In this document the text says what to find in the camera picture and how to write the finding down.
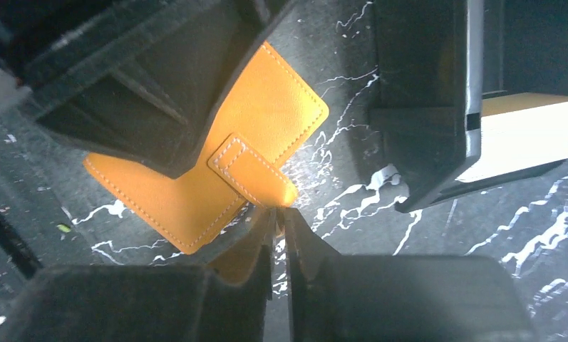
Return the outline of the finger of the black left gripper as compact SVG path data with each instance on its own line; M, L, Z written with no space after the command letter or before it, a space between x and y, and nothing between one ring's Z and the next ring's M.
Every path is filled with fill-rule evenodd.
M28 62L19 107L64 144L176 178L293 1L114 1Z

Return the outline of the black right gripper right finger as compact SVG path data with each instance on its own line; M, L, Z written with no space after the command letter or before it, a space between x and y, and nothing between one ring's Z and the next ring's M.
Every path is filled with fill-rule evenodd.
M345 255L283 211L293 341L536 341L494 259Z

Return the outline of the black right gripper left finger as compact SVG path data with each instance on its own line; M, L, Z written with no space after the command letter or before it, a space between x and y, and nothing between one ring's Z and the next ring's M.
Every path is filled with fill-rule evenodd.
M261 341L277 211L208 265L55 266L35 275L2 341Z

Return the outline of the orange leather card holder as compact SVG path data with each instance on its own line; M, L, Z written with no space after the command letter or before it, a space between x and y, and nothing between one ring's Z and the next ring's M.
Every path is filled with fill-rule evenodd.
M209 244L248 202L288 207L282 165L325 121L325 102L268 43L218 110L196 164L171 179L136 162L89 154L87 171L185 254Z

